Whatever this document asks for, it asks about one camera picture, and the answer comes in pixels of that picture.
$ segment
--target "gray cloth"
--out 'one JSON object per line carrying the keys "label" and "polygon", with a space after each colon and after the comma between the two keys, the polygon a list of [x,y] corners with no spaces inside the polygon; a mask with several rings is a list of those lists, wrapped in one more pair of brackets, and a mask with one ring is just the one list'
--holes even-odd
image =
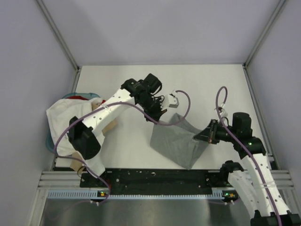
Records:
{"label": "gray cloth", "polygon": [[[175,123],[181,118],[182,116],[176,113],[172,116],[170,123]],[[200,131],[186,120],[176,126],[154,124],[150,146],[163,156],[190,170],[209,145],[204,141],[193,139],[193,136]]]}

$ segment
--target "white wall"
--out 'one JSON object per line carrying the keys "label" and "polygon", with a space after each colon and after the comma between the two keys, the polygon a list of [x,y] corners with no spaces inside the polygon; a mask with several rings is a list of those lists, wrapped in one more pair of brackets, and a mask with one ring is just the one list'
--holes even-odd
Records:
{"label": "white wall", "polygon": [[273,148],[301,194],[301,1],[288,2],[250,65]]}
{"label": "white wall", "polygon": [[44,0],[80,65],[243,63],[278,0]]}
{"label": "white wall", "polygon": [[33,0],[2,0],[0,31],[0,219],[23,226],[53,159],[45,110],[75,73]]}

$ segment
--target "white table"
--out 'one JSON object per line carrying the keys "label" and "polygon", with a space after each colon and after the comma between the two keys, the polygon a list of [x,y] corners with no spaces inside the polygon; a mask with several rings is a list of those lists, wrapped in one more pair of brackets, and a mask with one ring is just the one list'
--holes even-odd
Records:
{"label": "white table", "polygon": [[[76,92],[93,92],[104,99],[110,98],[129,78],[144,79],[149,73],[163,83],[160,94],[181,89],[191,97],[191,110],[187,120],[196,128],[205,128],[211,119],[217,119],[216,92],[221,86],[229,91],[226,110],[232,122],[234,112],[246,112],[252,118],[253,135],[262,141],[262,134],[251,100],[242,65],[125,65],[82,67]],[[184,115],[187,98],[179,94],[180,106],[171,109],[161,118],[168,121],[175,113]],[[108,168],[182,169],[150,147],[153,124],[146,122],[135,109],[128,109],[118,118],[118,126],[106,135],[101,156]],[[220,142],[210,145],[193,169],[219,169],[226,160],[240,161],[232,144]],[[68,166],[58,161],[57,166]]]}

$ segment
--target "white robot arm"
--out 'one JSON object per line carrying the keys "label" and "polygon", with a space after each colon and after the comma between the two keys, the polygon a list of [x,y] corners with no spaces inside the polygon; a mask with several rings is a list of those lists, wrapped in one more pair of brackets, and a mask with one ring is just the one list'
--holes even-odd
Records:
{"label": "white robot arm", "polygon": [[162,83],[157,77],[149,74],[144,80],[129,79],[121,85],[120,89],[100,105],[92,114],[82,122],[77,123],[68,133],[69,141],[74,149],[81,155],[85,164],[97,175],[104,172],[100,158],[100,149],[104,141],[102,130],[117,116],[131,105],[139,104],[144,112],[153,120],[159,121],[169,107],[177,108],[179,105],[176,92],[155,97],[160,92]]}
{"label": "white robot arm", "polygon": [[217,144],[231,142],[246,167],[252,182],[246,179],[246,173],[238,162],[227,161],[221,167],[220,180],[231,184],[246,206],[252,226],[300,226],[298,214],[292,214],[283,200],[269,169],[269,160],[261,140],[253,137],[251,118],[247,113],[234,113],[230,131],[249,151],[228,133],[220,121],[211,120],[207,128],[194,139]]}

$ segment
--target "white cloth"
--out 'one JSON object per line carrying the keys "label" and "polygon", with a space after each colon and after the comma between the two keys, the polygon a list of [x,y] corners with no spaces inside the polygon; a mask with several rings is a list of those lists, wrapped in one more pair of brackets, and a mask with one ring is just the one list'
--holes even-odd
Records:
{"label": "white cloth", "polygon": [[[96,97],[91,100],[61,99],[46,110],[51,137],[54,143],[57,142],[63,131],[69,126],[71,118],[80,118],[92,112],[91,104],[98,104],[103,101]],[[57,147],[57,152],[61,156],[71,155],[75,152],[72,144],[68,140],[67,134],[64,135]]]}

